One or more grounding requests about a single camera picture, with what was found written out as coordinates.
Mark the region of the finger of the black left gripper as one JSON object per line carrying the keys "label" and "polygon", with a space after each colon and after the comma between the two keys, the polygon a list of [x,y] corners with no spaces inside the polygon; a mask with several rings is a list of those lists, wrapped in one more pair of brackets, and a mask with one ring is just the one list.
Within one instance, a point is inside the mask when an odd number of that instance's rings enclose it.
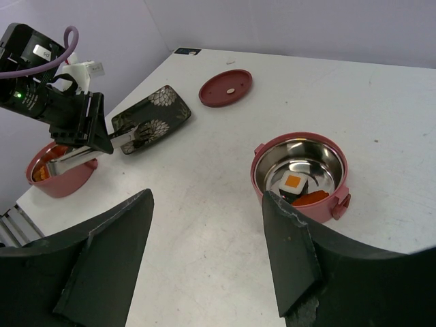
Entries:
{"label": "finger of the black left gripper", "polygon": [[104,95],[102,93],[92,94],[89,119],[89,147],[96,151],[113,154],[114,148],[104,117]]}

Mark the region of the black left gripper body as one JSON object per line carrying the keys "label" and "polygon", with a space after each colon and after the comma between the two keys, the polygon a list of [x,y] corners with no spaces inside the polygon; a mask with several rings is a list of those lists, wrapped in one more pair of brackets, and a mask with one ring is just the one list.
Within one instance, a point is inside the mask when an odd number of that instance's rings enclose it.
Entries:
{"label": "black left gripper body", "polygon": [[1,107],[49,125],[50,137],[71,147],[89,145],[92,93],[76,94],[69,74],[58,74],[76,49],[77,28],[64,31],[60,45],[22,23],[10,24],[1,37]]}

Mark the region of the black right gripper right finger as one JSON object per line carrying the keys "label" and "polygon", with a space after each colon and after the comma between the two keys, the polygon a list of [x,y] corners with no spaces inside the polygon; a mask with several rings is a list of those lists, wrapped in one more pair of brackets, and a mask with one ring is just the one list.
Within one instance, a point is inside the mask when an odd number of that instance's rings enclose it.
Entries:
{"label": "black right gripper right finger", "polygon": [[280,317],[287,326],[434,326],[435,250],[402,254],[318,223],[275,193],[262,198]]}

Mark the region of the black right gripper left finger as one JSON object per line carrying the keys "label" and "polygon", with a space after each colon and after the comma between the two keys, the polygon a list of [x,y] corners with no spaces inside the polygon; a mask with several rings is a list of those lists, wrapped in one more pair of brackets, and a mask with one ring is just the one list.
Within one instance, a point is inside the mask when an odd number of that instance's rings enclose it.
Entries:
{"label": "black right gripper left finger", "polygon": [[2,326],[124,326],[154,209],[145,189],[22,247],[1,249]]}

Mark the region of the metal serving tongs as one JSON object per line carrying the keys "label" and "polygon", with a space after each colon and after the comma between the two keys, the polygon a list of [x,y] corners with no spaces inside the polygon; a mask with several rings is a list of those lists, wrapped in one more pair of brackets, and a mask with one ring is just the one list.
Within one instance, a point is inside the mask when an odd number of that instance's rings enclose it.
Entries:
{"label": "metal serving tongs", "polygon": [[153,129],[151,121],[140,123],[139,125],[128,125],[103,138],[102,144],[91,144],[68,150],[66,154],[57,159],[51,159],[46,163],[46,169],[50,177],[59,176],[84,164],[92,159],[96,159],[103,154],[113,154],[115,149],[121,148],[128,142],[145,140],[151,137]]}

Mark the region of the pink lunch bowl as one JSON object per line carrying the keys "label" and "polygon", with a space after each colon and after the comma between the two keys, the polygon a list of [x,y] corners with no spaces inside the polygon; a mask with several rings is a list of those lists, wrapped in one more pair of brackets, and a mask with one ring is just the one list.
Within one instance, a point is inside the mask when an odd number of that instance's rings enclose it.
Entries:
{"label": "pink lunch bowl", "polygon": [[346,185],[344,152],[319,134],[278,136],[254,150],[250,177],[258,200],[271,191],[302,214],[325,223],[346,212],[351,194]]}
{"label": "pink lunch bowl", "polygon": [[56,145],[56,143],[51,142],[37,153],[37,155],[27,166],[25,176],[30,185],[37,187],[46,195],[52,198],[63,198],[73,194],[89,180],[92,173],[94,173],[98,167],[98,161],[97,159],[92,159],[84,164],[72,168],[71,170],[68,170],[62,175],[53,176],[40,182],[34,182],[32,180],[31,173],[36,161],[54,145]]}

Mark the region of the orange fried food piece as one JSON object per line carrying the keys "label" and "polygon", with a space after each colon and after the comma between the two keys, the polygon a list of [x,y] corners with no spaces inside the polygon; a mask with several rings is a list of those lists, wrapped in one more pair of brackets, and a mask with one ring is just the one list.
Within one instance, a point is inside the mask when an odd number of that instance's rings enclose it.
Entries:
{"label": "orange fried food piece", "polygon": [[31,176],[34,182],[44,181],[50,178],[50,173],[48,171],[46,163],[62,157],[66,152],[68,152],[69,147],[64,145],[54,145],[52,148],[48,149],[35,163]]}

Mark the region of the white orange tofu cube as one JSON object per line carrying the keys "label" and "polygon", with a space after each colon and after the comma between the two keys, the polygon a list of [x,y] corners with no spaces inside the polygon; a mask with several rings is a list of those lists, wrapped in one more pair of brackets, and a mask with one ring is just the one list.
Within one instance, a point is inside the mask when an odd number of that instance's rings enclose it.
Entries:
{"label": "white orange tofu cube", "polygon": [[307,183],[306,174],[286,171],[279,181],[279,191],[298,196],[305,190]]}

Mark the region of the dark red round lid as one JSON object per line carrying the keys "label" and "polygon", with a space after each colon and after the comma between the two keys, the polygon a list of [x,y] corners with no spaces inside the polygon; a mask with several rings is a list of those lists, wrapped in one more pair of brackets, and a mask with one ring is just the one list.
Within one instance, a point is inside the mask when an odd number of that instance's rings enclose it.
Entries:
{"label": "dark red round lid", "polygon": [[213,76],[199,90],[202,104],[211,108],[229,106],[250,92],[253,77],[244,69],[232,69]]}

